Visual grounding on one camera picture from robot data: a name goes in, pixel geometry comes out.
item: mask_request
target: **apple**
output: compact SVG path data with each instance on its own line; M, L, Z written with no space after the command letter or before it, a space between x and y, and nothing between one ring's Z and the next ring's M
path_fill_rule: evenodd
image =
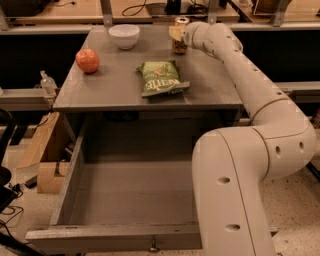
M84 73L90 74L98 70L100 59L94 50L86 48L77 52L76 63Z

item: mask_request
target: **white bowl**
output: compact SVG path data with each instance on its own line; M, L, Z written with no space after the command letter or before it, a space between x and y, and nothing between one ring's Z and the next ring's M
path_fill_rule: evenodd
M131 49L138 41L140 28L136 25L115 25L109 29L109 35L120 49Z

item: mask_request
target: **water bottle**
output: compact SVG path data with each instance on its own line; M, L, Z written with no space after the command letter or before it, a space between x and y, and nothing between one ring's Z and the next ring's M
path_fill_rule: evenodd
M40 84L45 96L56 96L55 89L58 88L56 82L53 80L52 77L48 76L45 71L40 71L40 74L42 77Z

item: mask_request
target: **gray table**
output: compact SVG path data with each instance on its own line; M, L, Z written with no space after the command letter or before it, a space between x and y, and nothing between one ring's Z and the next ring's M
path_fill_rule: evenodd
M172 53L168 25L140 28L136 46L124 51L110 40L107 28L94 27L83 48L98 53L99 70L87 75L74 64L54 109L60 112L241 109L242 102L222 63L193 49L188 49L185 55ZM180 80L190 81L190 89L179 95L142 98L142 76L136 68L144 61L162 60L176 61Z
M99 54L99 71L86 75L73 65L56 100L54 109L68 120L85 119L80 130L77 122L70 127L75 149L49 228L27 234L48 254L202 246L193 146L221 126L221 116L237 119L242 103L222 63L191 49L174 55L168 26L143 25L141 32L138 44L122 51L95 27L84 47ZM136 68L170 59L191 88L142 98ZM110 111L136 111L139 118L105 120L102 113Z

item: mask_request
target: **floor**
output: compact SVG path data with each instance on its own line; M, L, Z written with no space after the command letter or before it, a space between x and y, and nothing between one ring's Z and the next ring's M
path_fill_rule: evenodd
M320 142L320 129L317 130ZM11 183L23 184L37 173L37 165L16 169L15 165L22 157L30 138L24 138L19 145L9 146L3 165L13 174ZM312 161L320 168L320 143ZM47 226L57 196L38 194L37 189L22 186L23 195L11 205L23 207L24 212L17 215L9 223L9 230L16 239L27 243L24 239L27 230L34 227ZM303 168L299 172L285 178L261 184L261 194L268 216L269 224L278 228L273 237L276 251L283 256L318 256L320 255L320 183L309 170ZM0 215L7 221L11 216ZM160 251L159 255L202 256L201 250ZM11 252L0 247L1 256L12 256ZM125 253L90 253L89 256L147 256L145 252Z

